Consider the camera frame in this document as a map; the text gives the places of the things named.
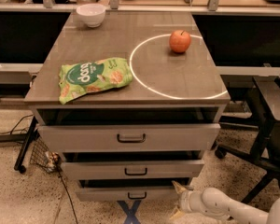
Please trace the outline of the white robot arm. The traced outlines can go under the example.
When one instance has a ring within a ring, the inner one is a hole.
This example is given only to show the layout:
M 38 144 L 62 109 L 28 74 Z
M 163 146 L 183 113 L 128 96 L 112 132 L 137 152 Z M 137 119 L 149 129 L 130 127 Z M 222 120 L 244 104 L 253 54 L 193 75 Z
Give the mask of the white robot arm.
M 178 200 L 171 219 L 199 213 L 217 220 L 233 217 L 239 224 L 280 224 L 280 198 L 273 203 L 269 212 L 264 212 L 235 201 L 216 188 L 195 191 L 176 181 L 173 181 L 173 185 Z

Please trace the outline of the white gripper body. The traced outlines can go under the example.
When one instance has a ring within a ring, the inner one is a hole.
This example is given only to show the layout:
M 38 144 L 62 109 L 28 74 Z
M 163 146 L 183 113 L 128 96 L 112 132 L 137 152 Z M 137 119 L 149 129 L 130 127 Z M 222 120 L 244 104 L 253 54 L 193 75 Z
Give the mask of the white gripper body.
M 184 213 L 203 213 L 202 194 L 199 191 L 186 189 L 179 195 L 179 208 Z

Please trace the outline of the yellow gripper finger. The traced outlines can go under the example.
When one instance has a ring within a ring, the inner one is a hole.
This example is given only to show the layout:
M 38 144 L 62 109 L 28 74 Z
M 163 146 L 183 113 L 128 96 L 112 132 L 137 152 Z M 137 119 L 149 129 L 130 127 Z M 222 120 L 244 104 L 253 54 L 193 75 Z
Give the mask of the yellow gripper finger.
M 174 188 L 175 188 L 175 192 L 178 195 L 181 195 L 182 193 L 188 191 L 183 185 L 181 185 L 180 183 L 178 183 L 176 181 L 173 181 L 173 185 L 174 185 Z
M 169 219 L 175 220 L 175 219 L 181 218 L 184 215 L 185 215 L 185 213 L 179 207 L 175 207 L 172 214 L 170 215 Z

